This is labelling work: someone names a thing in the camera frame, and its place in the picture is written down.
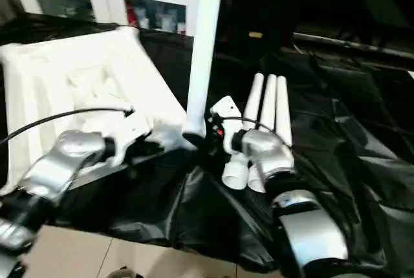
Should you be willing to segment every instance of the white cylinder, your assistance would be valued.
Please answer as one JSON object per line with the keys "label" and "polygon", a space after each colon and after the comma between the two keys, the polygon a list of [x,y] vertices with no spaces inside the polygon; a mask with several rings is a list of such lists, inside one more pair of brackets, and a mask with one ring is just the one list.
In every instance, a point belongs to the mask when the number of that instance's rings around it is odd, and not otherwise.
{"label": "white cylinder", "polygon": [[[252,88],[250,90],[250,94],[248,96],[247,104],[245,107],[245,112],[243,115],[245,118],[250,118],[252,120],[257,119],[260,105],[261,90],[263,87],[264,79],[265,77],[262,75],[262,73],[256,73],[254,76]],[[244,129],[253,129],[255,126],[255,123],[243,122]]]}
{"label": "white cylinder", "polygon": [[252,165],[252,167],[248,170],[248,180],[247,185],[250,189],[258,193],[265,193],[265,187],[263,185],[263,180],[260,177],[259,170],[257,169],[256,165]]}
{"label": "white cylinder", "polygon": [[[263,98],[263,106],[261,108],[260,116],[260,122],[271,129],[275,128],[276,83],[276,76],[274,74],[269,75],[266,82],[265,97]],[[267,129],[263,127],[260,127],[259,130],[267,131]]]}
{"label": "white cylinder", "polygon": [[287,82],[284,76],[278,77],[278,89],[276,98],[276,132],[287,145],[292,145],[289,97],[287,93]]}
{"label": "white cylinder", "polygon": [[248,159],[243,153],[233,155],[225,165],[221,180],[230,189],[244,189],[248,179]]}
{"label": "white cylinder", "polygon": [[219,9],[220,0],[199,0],[188,89],[187,120],[183,131],[201,137],[206,136],[204,112]]}

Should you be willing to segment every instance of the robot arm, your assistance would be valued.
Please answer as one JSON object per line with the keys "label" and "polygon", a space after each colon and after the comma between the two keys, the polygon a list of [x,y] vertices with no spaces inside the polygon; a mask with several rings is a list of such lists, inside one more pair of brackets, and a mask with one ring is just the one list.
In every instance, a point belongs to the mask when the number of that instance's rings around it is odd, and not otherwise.
{"label": "robot arm", "polygon": [[66,131],[3,197],[0,207],[0,278],[18,278],[25,272],[19,256],[34,244],[37,232],[76,179],[79,170],[114,156],[112,138],[99,133]]}
{"label": "robot arm", "polygon": [[234,134],[232,149],[255,163],[265,183],[285,277],[309,277],[309,268],[318,263],[347,259],[343,233],[296,174],[292,152],[278,135],[253,129],[239,131]]}

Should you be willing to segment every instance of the floor tile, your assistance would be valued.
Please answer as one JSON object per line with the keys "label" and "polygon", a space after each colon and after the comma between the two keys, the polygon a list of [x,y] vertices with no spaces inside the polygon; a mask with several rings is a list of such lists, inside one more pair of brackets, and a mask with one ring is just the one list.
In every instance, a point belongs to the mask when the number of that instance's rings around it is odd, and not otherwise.
{"label": "floor tile", "polygon": [[235,278],[235,264],[171,248],[113,240],[99,278],[127,266],[144,278]]}
{"label": "floor tile", "polygon": [[283,278],[279,271],[267,274],[251,273],[242,269],[240,266],[237,267],[237,278]]}
{"label": "floor tile", "polygon": [[44,226],[24,256],[25,278],[96,278],[111,238]]}

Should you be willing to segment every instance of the white pole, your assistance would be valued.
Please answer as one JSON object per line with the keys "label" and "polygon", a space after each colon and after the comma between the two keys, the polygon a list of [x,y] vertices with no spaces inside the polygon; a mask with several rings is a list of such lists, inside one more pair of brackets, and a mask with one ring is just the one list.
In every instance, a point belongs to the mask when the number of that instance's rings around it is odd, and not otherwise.
{"label": "white pole", "polygon": [[292,145],[292,130],[290,129],[289,97],[284,76],[278,77],[276,98],[276,132],[287,145]]}
{"label": "white pole", "polygon": [[204,112],[212,67],[215,33],[219,17],[220,0],[199,0],[190,87],[188,89],[185,134],[206,136]]}
{"label": "white pole", "polygon": [[[261,97],[261,89],[263,86],[263,81],[265,77],[262,73],[256,73],[253,79],[252,89],[250,90],[250,94],[247,99],[246,107],[245,107],[245,118],[250,118],[252,120],[257,119],[257,115],[259,114],[259,105],[260,105],[260,97]],[[251,122],[243,122],[244,129],[252,129],[255,128],[255,123]]]}

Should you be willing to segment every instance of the black tablecloth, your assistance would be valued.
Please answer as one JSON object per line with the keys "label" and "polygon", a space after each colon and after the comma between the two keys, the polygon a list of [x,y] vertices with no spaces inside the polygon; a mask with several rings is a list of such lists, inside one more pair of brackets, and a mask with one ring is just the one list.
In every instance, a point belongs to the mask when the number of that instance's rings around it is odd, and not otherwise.
{"label": "black tablecloth", "polygon": [[[115,27],[28,16],[3,27],[0,43]],[[142,31],[140,40],[185,107],[192,39]],[[351,260],[386,267],[399,277],[414,276],[413,79],[407,72],[354,61],[218,44],[208,107],[230,91],[243,110],[259,71],[287,77],[298,173],[344,230]],[[271,236],[272,216],[264,196],[224,187],[223,167],[221,155],[173,151],[138,166],[136,180],[125,171],[70,193],[54,223],[196,251],[256,272],[275,270],[278,239]]]}

